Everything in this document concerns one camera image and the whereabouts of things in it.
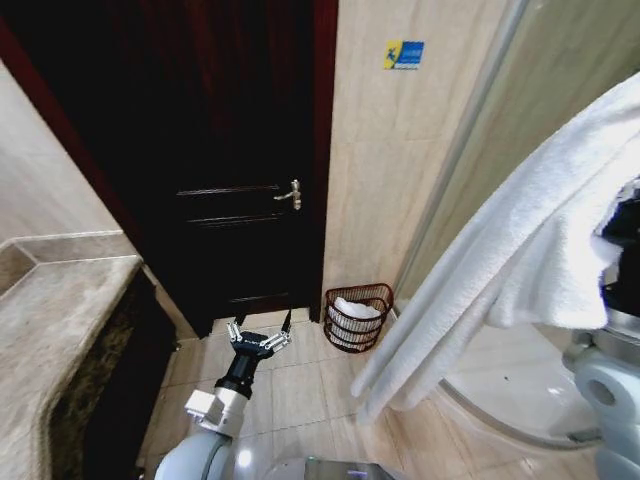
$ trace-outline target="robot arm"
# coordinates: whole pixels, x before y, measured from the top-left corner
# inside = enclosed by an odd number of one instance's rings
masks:
[[[231,478],[231,444],[240,433],[244,409],[251,398],[258,364],[291,343],[291,310],[281,331],[267,337],[241,332],[245,316],[227,323],[235,357],[213,392],[194,390],[185,405],[187,413],[203,428],[184,439],[162,460],[156,480],[220,480]]]

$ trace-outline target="sticker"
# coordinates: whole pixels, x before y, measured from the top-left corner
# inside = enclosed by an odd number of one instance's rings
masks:
[[[423,49],[424,42],[389,40],[384,57],[385,70],[416,70]]]

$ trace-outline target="shower door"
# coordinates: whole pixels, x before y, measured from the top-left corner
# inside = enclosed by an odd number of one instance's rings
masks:
[[[634,0],[526,2],[486,95],[468,108],[449,175],[427,205],[422,231],[397,288],[400,309],[480,205],[540,143],[640,67]],[[568,330],[484,327],[446,386],[477,414],[543,443],[593,437],[590,407],[561,364]]]

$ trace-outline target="wicker wastebasket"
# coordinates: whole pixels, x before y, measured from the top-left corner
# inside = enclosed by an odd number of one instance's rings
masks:
[[[371,306],[380,315],[366,319],[347,315],[335,305],[338,297]],[[340,350],[366,352],[376,344],[392,307],[393,291],[385,283],[328,290],[325,294],[324,334]]]

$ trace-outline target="tile floor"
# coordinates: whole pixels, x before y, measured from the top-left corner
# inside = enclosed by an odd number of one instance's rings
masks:
[[[283,318],[250,316],[244,328],[270,333]],[[460,428],[433,399],[410,412],[386,410],[373,425],[356,425],[358,403],[349,385],[368,354],[333,347],[304,310],[294,313],[293,322],[293,343],[256,373],[236,450],[249,450],[251,462],[236,467],[235,479],[261,479],[277,462],[314,455],[381,463],[412,480],[597,480],[593,450],[528,451],[491,442]],[[140,451],[147,478],[196,428],[183,409],[192,390],[211,389],[226,372],[233,352],[224,323],[218,321],[203,340],[182,342],[171,358]]]

